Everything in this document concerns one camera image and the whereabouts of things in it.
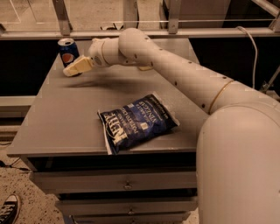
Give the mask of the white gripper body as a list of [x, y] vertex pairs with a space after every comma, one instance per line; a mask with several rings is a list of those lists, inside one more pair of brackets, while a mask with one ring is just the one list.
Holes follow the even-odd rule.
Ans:
[[103, 44], [104, 44], [103, 39], [93, 38], [92, 44], [88, 48], [88, 56], [92, 60], [93, 65], [95, 67], [105, 67], [106, 66], [106, 61], [103, 58], [103, 54], [102, 54]]

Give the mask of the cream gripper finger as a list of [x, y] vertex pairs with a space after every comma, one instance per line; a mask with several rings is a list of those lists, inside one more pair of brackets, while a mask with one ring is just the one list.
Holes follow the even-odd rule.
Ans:
[[73, 77], [75, 75], [87, 72], [87, 71], [91, 70], [92, 68], [93, 68], [92, 60], [89, 57], [87, 57], [87, 66], [85, 68], [78, 68], [78, 67], [73, 67], [73, 66], [68, 65], [63, 70], [63, 73], [67, 77]]
[[87, 64], [88, 58], [84, 55], [81, 55], [70, 64], [70, 67], [85, 68]]

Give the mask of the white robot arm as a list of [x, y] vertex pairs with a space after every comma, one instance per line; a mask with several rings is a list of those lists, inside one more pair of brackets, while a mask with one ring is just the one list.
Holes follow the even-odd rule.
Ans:
[[129, 28], [94, 39], [64, 70], [150, 66], [208, 118], [196, 152], [199, 224], [280, 224], [280, 102], [179, 57]]

